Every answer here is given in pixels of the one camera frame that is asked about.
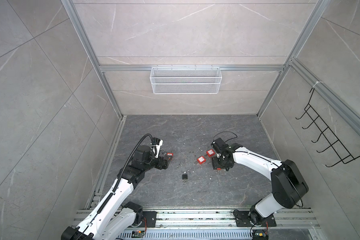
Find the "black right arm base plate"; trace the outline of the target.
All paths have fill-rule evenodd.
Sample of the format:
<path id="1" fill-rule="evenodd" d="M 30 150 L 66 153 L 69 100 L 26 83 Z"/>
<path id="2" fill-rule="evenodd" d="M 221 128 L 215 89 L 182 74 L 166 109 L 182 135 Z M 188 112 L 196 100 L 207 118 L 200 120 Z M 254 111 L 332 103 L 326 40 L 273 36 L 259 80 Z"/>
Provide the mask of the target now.
<path id="1" fill-rule="evenodd" d="M 274 215 L 270 215 L 267 218 L 262 217 L 257 214 L 255 211 L 239 211 L 234 210 L 233 215 L 236 221 L 237 227 L 276 227 L 276 220 Z"/>

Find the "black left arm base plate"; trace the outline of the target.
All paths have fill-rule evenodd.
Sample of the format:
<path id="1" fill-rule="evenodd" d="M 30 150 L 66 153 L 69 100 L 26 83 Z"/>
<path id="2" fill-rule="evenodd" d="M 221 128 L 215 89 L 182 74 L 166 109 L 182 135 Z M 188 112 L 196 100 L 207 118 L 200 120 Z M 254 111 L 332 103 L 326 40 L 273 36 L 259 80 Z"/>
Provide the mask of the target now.
<path id="1" fill-rule="evenodd" d="M 156 211 L 143 211 L 143 218 L 147 221 L 148 228 L 155 228 L 157 222 L 157 214 Z"/>

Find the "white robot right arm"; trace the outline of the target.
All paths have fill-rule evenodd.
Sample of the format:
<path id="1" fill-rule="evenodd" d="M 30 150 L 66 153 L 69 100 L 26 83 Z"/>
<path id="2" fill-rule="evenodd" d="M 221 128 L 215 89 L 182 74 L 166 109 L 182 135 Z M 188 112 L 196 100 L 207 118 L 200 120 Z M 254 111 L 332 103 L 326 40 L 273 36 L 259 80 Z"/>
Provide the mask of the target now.
<path id="1" fill-rule="evenodd" d="M 256 226 L 262 225 L 266 218 L 281 209 L 292 209 L 302 202 L 302 197 L 309 191 L 298 166 L 291 160 L 270 159 L 242 145 L 229 145 L 220 138 L 214 140 L 211 147 L 216 153 L 212 156 L 213 169 L 228 171 L 239 164 L 271 181 L 272 192 L 251 206 L 249 218 Z"/>

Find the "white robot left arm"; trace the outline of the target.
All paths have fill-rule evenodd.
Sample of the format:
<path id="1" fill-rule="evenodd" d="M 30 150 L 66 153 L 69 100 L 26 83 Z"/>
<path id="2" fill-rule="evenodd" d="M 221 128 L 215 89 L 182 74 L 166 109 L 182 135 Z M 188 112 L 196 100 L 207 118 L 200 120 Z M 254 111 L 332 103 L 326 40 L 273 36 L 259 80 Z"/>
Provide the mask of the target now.
<path id="1" fill-rule="evenodd" d="M 166 170 L 173 153 L 160 152 L 159 146 L 139 146 L 121 168 L 106 196 L 75 228 L 67 227 L 62 240 L 115 240 L 126 228 L 139 226 L 143 221 L 142 206 L 125 199 L 134 191 L 151 169 Z"/>

